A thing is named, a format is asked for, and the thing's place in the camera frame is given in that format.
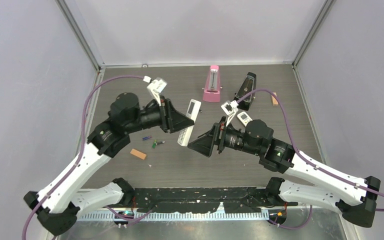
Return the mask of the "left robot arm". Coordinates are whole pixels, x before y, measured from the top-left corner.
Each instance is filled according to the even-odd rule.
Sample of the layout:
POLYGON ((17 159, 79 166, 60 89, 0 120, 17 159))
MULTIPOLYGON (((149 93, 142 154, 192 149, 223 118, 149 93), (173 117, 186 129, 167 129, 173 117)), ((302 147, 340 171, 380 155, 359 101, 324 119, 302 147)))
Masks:
POLYGON ((110 105, 108 118, 87 137, 77 157, 47 187, 29 191, 24 201, 41 225, 54 236, 67 232, 81 216, 97 209, 119 204, 130 207, 134 188, 116 178, 104 187, 79 194, 79 189, 102 166, 130 143, 130 134, 153 127, 176 133, 194 125, 194 121, 177 111, 170 99, 162 97, 140 107, 132 92, 120 94, 110 105))

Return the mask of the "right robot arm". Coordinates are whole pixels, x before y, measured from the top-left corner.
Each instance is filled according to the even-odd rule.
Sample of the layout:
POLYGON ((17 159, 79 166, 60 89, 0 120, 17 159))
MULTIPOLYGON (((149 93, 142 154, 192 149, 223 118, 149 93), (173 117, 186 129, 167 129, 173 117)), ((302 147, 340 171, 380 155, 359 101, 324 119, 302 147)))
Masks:
POLYGON ((377 208, 381 181, 373 176, 354 177, 337 171, 293 146, 273 137, 273 129, 260 119, 249 122, 244 131, 227 125, 223 117, 211 130, 190 142, 187 147, 206 157, 216 148, 225 148, 259 157, 265 169, 300 178, 312 185, 298 184, 281 177, 272 177, 264 189, 267 202, 272 205, 303 203, 340 214, 348 222, 370 228, 377 208))

